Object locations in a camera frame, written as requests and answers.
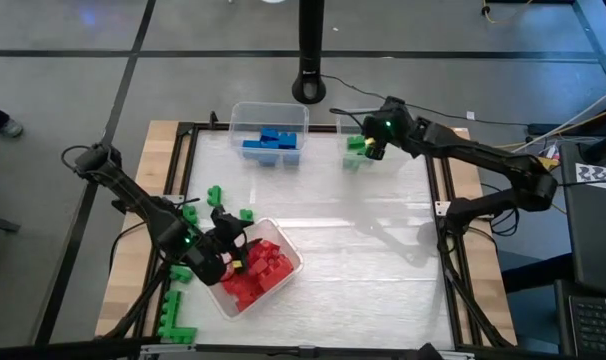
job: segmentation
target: metal clamp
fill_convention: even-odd
[[[436,211],[436,216],[445,216],[447,214],[447,209],[450,208],[449,201],[435,201],[434,202],[434,210]]]

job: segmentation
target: wire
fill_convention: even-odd
[[[348,87],[348,88],[350,88],[350,89],[352,89],[352,90],[354,90],[356,92],[360,92],[361,94],[369,95],[369,96],[374,96],[374,97],[377,97],[377,98],[379,98],[381,100],[385,100],[385,97],[383,95],[381,95],[381,94],[377,94],[377,93],[374,93],[374,92],[369,92],[369,91],[361,90],[361,89],[357,88],[354,85],[350,85],[350,84],[346,83],[345,81],[341,80],[340,78],[338,78],[336,76],[321,74],[321,77],[336,80],[336,81],[340,82],[341,84],[345,85],[346,87]]]
[[[190,203],[197,202],[197,201],[201,201],[201,199],[200,198],[192,198],[192,199],[188,199],[188,200],[181,201],[181,202],[178,202],[178,203],[174,203],[174,205],[176,205],[176,207],[179,207],[179,206],[182,206],[182,205],[185,205],[185,204],[190,204]]]
[[[605,99],[606,99],[606,94],[603,95],[600,99],[596,100],[592,105],[588,106],[585,110],[581,111],[580,113],[578,113],[577,115],[575,115],[574,117],[572,117],[570,120],[564,122],[563,124],[557,126],[554,129],[550,130],[546,134],[543,134],[543,135],[539,136],[538,138],[534,139],[533,141],[531,141],[531,142],[529,142],[527,144],[524,144],[524,145],[518,147],[517,149],[513,150],[512,152],[516,152],[516,151],[525,149],[526,147],[530,146],[531,143],[534,143],[534,142],[537,142],[539,140],[545,139],[546,137],[550,137],[550,136],[552,136],[554,134],[558,134],[558,133],[561,132],[561,130],[563,130],[563,132],[565,132],[567,130],[573,129],[574,127],[578,126],[578,124],[574,125],[574,127],[569,127],[569,128],[565,128],[565,129],[564,129],[564,127],[567,126],[568,124],[572,123],[574,120],[576,120],[576,119],[580,118],[581,116],[583,116],[583,114],[585,114],[588,111],[592,110],[596,105],[600,104]]]
[[[85,146],[85,145],[74,145],[74,146],[70,146],[69,148],[63,150],[63,152],[61,153],[61,162],[63,163],[63,165],[65,165],[66,168],[72,170],[73,172],[76,172],[74,170],[74,167],[72,165],[70,165],[70,163],[68,163],[67,160],[65,160],[65,155],[67,155],[68,152],[70,152],[71,150],[74,150],[74,149],[89,150],[90,147],[89,146]]]
[[[338,108],[331,108],[330,112],[336,115],[347,115],[354,120],[354,122],[363,130],[363,124],[356,118],[354,115],[371,115],[371,114],[380,114],[387,113],[389,111],[386,110],[368,110],[368,111],[346,111]]]
[[[561,209],[558,205],[556,205],[555,203],[552,203],[552,207],[555,208],[556,210],[560,211],[563,215],[567,215],[567,211]]]
[[[145,221],[141,221],[138,224],[132,225],[129,228],[121,231],[121,233],[116,237],[116,239],[114,239],[114,242],[112,243],[112,250],[110,250],[110,272],[112,272],[112,264],[114,264],[114,255],[116,254],[116,245],[119,243],[119,240],[121,240],[121,238],[123,238],[123,236],[125,236],[130,231],[144,224]]]
[[[606,184],[606,180],[594,180],[594,181],[583,181],[583,182],[569,182],[564,184],[559,184],[559,186],[570,187],[570,186],[578,186],[578,185],[590,185],[590,184]]]
[[[490,185],[490,184],[486,184],[486,183],[481,183],[481,186],[489,187],[490,189],[495,190],[497,192],[501,191],[501,189],[497,188],[494,185]]]
[[[364,131],[363,124],[361,124],[361,122],[357,118],[354,117],[354,114],[349,113],[349,112],[347,112],[345,110],[337,109],[337,108],[331,108],[330,112],[332,114],[347,115],[347,116],[351,117],[352,120],[354,120],[354,122],[361,128],[361,131]]]
[[[376,97],[376,98],[381,99],[381,100],[385,100],[385,97],[383,95],[377,94],[375,92],[369,92],[369,91],[361,90],[361,89],[357,88],[354,85],[350,85],[350,84],[346,83],[345,81],[341,80],[337,76],[323,75],[323,74],[321,74],[321,77],[325,77],[325,78],[328,78],[328,79],[334,79],[334,80],[340,82],[341,84],[345,85],[346,87],[348,87],[348,88],[350,88],[350,89],[352,89],[354,91],[357,91],[357,92],[359,92],[361,94],[365,94],[365,95]],[[430,109],[430,108],[426,108],[426,107],[423,107],[423,106],[419,106],[419,105],[415,105],[415,104],[410,104],[410,103],[407,103],[407,102],[405,103],[405,106],[407,106],[409,108],[419,109],[419,110],[427,111],[427,112],[430,112],[430,113],[433,113],[433,114],[441,115],[443,117],[450,118],[450,119],[458,119],[458,120],[465,120],[465,121],[479,122],[479,123],[483,123],[483,124],[493,124],[493,125],[528,126],[528,124],[523,124],[523,123],[506,123],[506,122],[491,121],[491,120],[482,120],[482,119],[474,119],[474,120],[472,120],[472,119],[468,119],[467,117],[464,117],[464,116],[451,115],[451,114],[447,114],[447,113],[440,112],[440,111],[437,111],[437,110],[433,110],[433,109]]]
[[[502,20],[493,20],[490,17],[490,7],[487,5],[486,0],[483,0],[483,9],[481,10],[481,12],[483,13],[483,15],[485,15],[485,18],[487,19],[487,21],[490,22],[490,24],[509,24],[510,22],[512,22],[512,20],[514,20],[514,18],[516,18],[517,15],[519,15],[520,13],[525,11],[527,6],[530,5],[533,1],[534,0],[529,0],[528,2],[523,4],[519,10],[517,10],[514,14],[512,14],[512,16],[502,19]]]
[[[494,186],[494,185],[490,185],[487,183],[481,183],[481,186],[485,186],[488,187],[490,189],[493,189],[497,192],[499,191],[503,191],[501,189],[499,189],[498,187]],[[514,215],[514,224],[512,224],[512,226],[510,226],[507,229],[503,229],[503,230],[496,230],[496,227],[498,225],[501,225],[502,223],[504,223],[507,219],[511,218],[512,215]],[[499,236],[512,236],[514,234],[516,234],[516,231],[519,228],[519,222],[521,221],[521,214],[519,213],[519,209],[518,208],[513,208],[511,212],[509,212],[504,218],[499,220],[499,217],[494,218],[493,220],[490,221],[490,227],[492,228],[492,233],[497,234]]]
[[[468,227],[468,229],[470,229],[470,230],[472,230],[472,231],[474,231],[476,233],[479,233],[479,234],[485,236],[485,238],[488,239],[488,240],[490,240],[494,244],[494,246],[498,249],[498,245],[496,245],[496,241],[494,240],[494,238],[490,234],[486,233],[485,231],[483,231],[481,229],[477,229],[477,228],[475,228],[473,226]]]

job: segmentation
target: green toy brick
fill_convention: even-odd
[[[169,338],[175,344],[190,345],[194,343],[196,332],[196,328],[174,328],[170,330],[170,335],[166,338]]]
[[[207,203],[210,206],[219,206],[221,205],[221,187],[218,185],[214,185],[211,188],[207,189]]]
[[[241,220],[254,222],[254,212],[250,209],[241,209],[239,218]]]
[[[176,290],[170,290],[163,297],[163,306],[161,311],[160,326],[157,334],[162,338],[169,339],[175,344],[192,344],[196,338],[196,328],[177,328],[176,315],[181,305],[181,293]]]
[[[359,136],[350,136],[347,138],[347,149],[348,150],[359,150],[365,147],[365,137],[362,135]]]
[[[160,326],[158,335],[162,337],[170,336],[170,331],[174,328],[176,323],[176,314],[179,310],[179,303],[181,301],[181,293],[176,290],[170,290],[165,293],[163,297],[163,306],[161,311],[163,315],[160,318]]]
[[[183,217],[192,225],[199,225],[199,216],[196,213],[196,208],[192,205],[183,205]]]
[[[187,284],[194,277],[194,273],[187,266],[172,265],[170,267],[170,279]]]

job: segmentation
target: red toy brick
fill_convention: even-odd
[[[280,247],[267,240],[256,244],[248,254],[250,269],[245,274],[226,273],[223,282],[225,291],[237,298],[236,307],[245,310],[265,291],[281,282],[293,270],[292,262],[283,254]]]
[[[250,268],[250,273],[260,274],[267,268],[267,261],[265,259],[258,259]]]
[[[264,291],[268,291],[285,279],[293,270],[292,262],[285,255],[279,255],[273,264],[258,275],[259,285]]]

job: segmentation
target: person's foot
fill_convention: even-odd
[[[2,128],[0,134],[6,138],[16,138],[23,133],[23,125],[14,119],[8,120]]]

